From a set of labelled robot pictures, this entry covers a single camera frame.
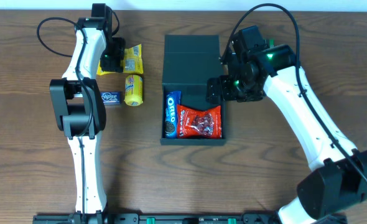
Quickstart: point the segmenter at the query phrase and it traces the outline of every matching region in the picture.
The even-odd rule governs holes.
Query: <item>black box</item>
[[[179,146],[222,146],[225,139],[225,102],[221,104],[221,139],[167,139],[164,132],[165,97],[171,91],[182,92],[181,105],[205,111],[218,105],[206,101],[207,80],[223,75],[217,35],[166,35],[163,68],[163,115],[160,143]]]

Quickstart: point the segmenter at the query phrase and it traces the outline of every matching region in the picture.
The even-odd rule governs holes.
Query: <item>red candy package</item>
[[[178,105],[178,138],[204,136],[222,138],[221,106],[207,111],[197,111]]]

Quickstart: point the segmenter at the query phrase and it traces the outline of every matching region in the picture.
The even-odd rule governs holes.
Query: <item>blue snack bar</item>
[[[104,105],[119,105],[120,104],[120,92],[101,92]]]
[[[169,139],[177,138],[178,111],[177,105],[181,101],[181,91],[172,91],[165,99],[165,137]]]

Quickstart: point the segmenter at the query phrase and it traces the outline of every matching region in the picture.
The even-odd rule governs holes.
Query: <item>table surface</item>
[[[76,21],[90,11],[0,11],[0,223],[30,223],[37,213],[75,211],[73,159],[57,128],[49,82],[70,63],[36,38],[47,17]],[[302,148],[274,103],[229,102],[225,146],[161,146],[165,34],[216,34],[223,48],[243,12],[118,11],[118,35],[143,46],[144,103],[107,109],[101,144],[103,183],[112,212],[241,213],[277,210],[295,196],[310,171]],[[367,149],[367,13],[295,12],[301,62],[337,126]],[[294,46],[282,12],[255,12],[265,38]],[[49,22],[41,34],[70,54],[73,27]],[[126,75],[97,78],[101,91],[123,91]],[[367,202],[345,211],[367,223]]]

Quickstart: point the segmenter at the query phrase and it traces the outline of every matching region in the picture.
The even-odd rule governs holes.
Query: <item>yellow bag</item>
[[[142,44],[139,44],[130,49],[124,50],[124,60],[121,61],[123,65],[123,73],[129,74],[143,74],[143,61],[142,61]],[[101,64],[98,64],[97,75],[106,75],[115,72],[104,72],[101,69]]]

